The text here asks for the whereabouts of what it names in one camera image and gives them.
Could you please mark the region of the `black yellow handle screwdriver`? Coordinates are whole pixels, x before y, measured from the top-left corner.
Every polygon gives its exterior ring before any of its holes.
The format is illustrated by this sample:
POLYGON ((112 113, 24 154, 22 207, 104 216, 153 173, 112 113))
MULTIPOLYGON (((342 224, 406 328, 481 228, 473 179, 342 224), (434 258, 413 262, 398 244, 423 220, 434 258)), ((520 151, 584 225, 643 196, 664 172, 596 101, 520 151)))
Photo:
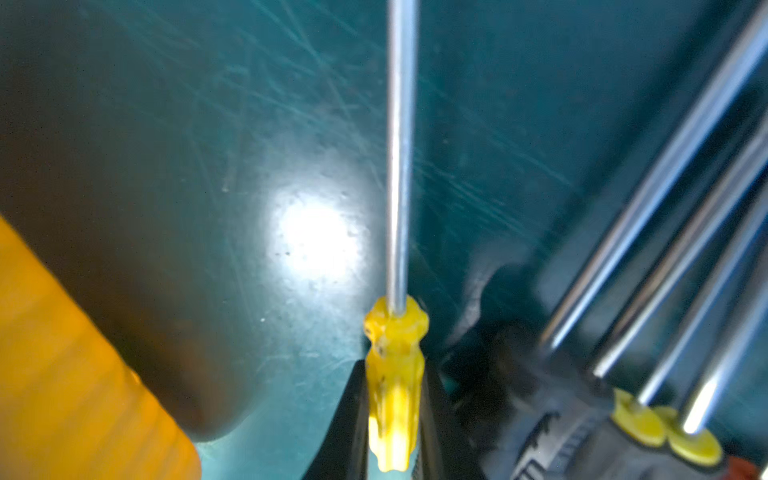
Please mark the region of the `black yellow handle screwdriver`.
POLYGON ((667 444, 667 428, 656 406, 648 402, 655 395, 709 307, 726 286, 741 258, 751 246, 767 218, 767 189, 762 187, 746 217, 719 258, 681 322, 668 348, 643 384, 640 393, 632 396, 618 389, 614 410, 576 450, 566 467, 568 479, 724 479, 728 475, 728 460, 724 452, 719 467, 698 468, 678 459, 667 444))

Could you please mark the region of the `small yellow handle screwdriver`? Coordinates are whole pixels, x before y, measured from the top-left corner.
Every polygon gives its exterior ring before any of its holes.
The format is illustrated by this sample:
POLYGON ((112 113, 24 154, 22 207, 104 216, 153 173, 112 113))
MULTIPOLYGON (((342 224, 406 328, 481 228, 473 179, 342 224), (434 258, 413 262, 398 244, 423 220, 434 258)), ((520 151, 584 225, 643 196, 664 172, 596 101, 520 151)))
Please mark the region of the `small yellow handle screwdriver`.
POLYGON ((419 4, 387 4, 386 294, 366 315, 368 445, 381 472, 406 472, 418 440, 427 314, 408 294, 419 4))

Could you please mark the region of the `large black handle screwdriver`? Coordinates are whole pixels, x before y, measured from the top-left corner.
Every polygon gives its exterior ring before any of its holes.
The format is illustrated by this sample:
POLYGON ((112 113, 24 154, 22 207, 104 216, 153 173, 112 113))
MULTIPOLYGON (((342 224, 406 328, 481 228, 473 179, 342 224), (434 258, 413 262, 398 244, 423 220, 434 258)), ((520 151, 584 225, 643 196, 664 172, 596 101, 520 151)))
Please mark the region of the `large black handle screwdriver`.
POLYGON ((596 353, 575 406, 552 413, 528 437, 511 473, 513 479, 641 479, 669 468, 662 449, 668 430, 648 404, 663 383, 767 214, 755 198, 717 264, 637 395, 602 383, 628 344, 674 290, 767 165, 767 123, 719 177, 697 210, 656 261, 621 318, 596 353))

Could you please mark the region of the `black ribbed handle screwdriver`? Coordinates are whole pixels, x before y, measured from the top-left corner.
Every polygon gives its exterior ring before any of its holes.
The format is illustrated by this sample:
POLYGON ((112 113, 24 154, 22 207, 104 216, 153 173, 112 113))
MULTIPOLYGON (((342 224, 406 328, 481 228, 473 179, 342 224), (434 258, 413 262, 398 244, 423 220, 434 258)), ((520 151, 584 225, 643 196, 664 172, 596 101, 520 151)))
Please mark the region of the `black ribbed handle screwdriver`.
MULTIPOLYGON (((605 344, 633 294, 656 262, 634 290, 609 331, 599 341, 585 367, 574 366, 570 358, 560 352, 561 344, 667 198, 682 172, 707 141, 766 53, 767 6, 760 3, 734 38, 728 52, 707 79, 669 140, 659 150, 644 177, 632 189, 621 210, 604 230, 599 243, 591 251, 540 335, 532 337, 517 327, 507 327, 495 337, 489 376, 481 391, 475 395, 477 409, 469 416, 470 440, 488 478, 513 479, 510 475, 516 459, 538 423, 554 412, 575 406, 574 398, 581 389, 581 383, 590 376, 589 369, 596 353, 605 344)), ((709 190, 686 221, 697 210, 709 190)))

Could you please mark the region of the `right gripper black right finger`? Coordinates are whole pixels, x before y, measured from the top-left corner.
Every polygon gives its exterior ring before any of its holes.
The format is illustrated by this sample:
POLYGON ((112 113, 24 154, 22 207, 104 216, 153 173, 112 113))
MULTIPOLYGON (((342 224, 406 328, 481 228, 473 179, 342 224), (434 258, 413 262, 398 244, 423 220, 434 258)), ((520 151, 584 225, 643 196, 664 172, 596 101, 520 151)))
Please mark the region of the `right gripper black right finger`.
POLYGON ((419 448, 413 479, 486 478, 432 360, 425 364, 419 422, 419 448))

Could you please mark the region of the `yellow plastic storage box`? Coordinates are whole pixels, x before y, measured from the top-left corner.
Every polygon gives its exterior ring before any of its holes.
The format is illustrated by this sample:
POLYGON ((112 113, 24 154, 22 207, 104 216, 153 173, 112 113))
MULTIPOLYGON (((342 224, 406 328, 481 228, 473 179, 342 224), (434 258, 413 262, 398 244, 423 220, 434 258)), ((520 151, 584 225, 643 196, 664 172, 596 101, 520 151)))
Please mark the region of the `yellow plastic storage box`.
POLYGON ((3 221, 2 478, 201 475, 182 429, 3 221))

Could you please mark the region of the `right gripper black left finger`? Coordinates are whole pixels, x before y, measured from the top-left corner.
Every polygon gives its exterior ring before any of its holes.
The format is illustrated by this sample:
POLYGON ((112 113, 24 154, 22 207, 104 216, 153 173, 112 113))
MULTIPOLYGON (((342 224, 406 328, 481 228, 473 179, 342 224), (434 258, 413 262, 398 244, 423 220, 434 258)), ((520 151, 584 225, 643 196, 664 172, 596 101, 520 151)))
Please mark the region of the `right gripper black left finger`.
POLYGON ((303 479, 366 479, 368 419, 365 362, 358 360, 352 368, 325 438, 303 479))

